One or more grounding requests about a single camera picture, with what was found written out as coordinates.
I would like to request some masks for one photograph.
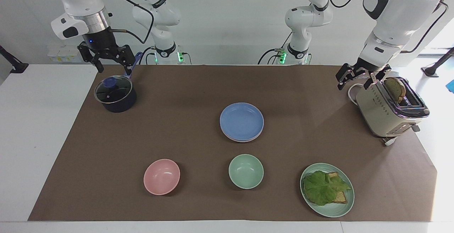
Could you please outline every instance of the table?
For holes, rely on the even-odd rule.
[[[418,81],[418,73],[399,69],[402,76],[412,81]],[[272,222],[245,222],[245,221],[216,221],[216,222],[99,222],[99,223],[24,223],[39,195],[47,178],[47,174],[55,161],[56,156],[66,139],[66,136],[75,120],[78,110],[84,101],[96,71],[87,65],[31,65],[20,75],[11,75],[0,86],[0,136],[2,143],[2,156],[0,157],[0,223],[1,231],[39,231],[58,232],[62,228],[68,231],[93,231],[121,232],[122,229],[135,229],[138,232],[151,230],[157,231],[188,231],[201,230],[229,230],[235,227],[247,229],[262,228],[265,232],[279,230],[304,231],[304,232],[358,232],[367,228],[371,230],[387,231],[403,228],[412,229],[412,232],[426,232],[428,229],[443,229],[452,227],[452,222],[447,223],[272,223]],[[441,86],[442,78],[436,81],[419,81],[418,85],[412,84],[424,97],[432,110],[432,117],[421,125],[422,132],[418,135],[428,154],[431,156],[438,169],[439,181],[437,183],[436,200],[433,217],[436,221],[452,220],[444,208],[449,207],[443,196],[450,190],[443,191],[440,186],[450,184],[444,181],[449,171],[442,170],[448,164],[449,149],[440,149],[441,145],[448,148],[449,143],[444,142],[449,138],[449,132],[440,122],[448,122],[446,115],[439,104],[439,97],[444,103],[453,103],[454,96],[444,95]],[[438,87],[438,102],[434,102],[433,88]],[[438,130],[436,135],[429,135],[425,127]]]

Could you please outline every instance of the bread slice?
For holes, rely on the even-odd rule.
[[[401,80],[389,77],[384,81],[384,85],[386,86],[386,89],[388,90],[394,101],[396,101],[398,104],[402,102],[407,93],[407,89],[405,88],[405,85]]]
[[[328,173],[328,177],[331,178],[334,176],[339,176],[339,173],[337,173],[337,172]],[[336,204],[346,204],[347,203],[347,198],[345,197],[345,194],[343,191],[337,192],[337,196],[334,199],[333,203],[336,203]]]

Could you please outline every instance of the white table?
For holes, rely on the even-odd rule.
[[[454,65],[440,68],[441,78],[421,78],[416,65],[396,68],[431,110],[418,133],[438,170],[434,223],[369,222],[26,222],[96,75],[90,65],[30,65],[0,86],[0,232],[451,232],[454,207],[449,123],[454,94],[444,87]]]

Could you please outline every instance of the toaster cord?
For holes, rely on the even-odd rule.
[[[356,102],[356,99],[353,99],[353,98],[351,97],[350,91],[353,89],[354,86],[362,86],[362,85],[363,85],[363,84],[361,84],[361,83],[353,84],[353,85],[348,89],[348,91],[347,91],[347,96],[348,96],[348,98],[349,98],[350,101],[351,101],[352,103],[354,103],[356,106],[358,106],[358,103]]]

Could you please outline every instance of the lettuce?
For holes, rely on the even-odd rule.
[[[303,184],[309,201],[320,206],[332,203],[337,192],[351,189],[339,176],[329,177],[322,171],[306,176]]]

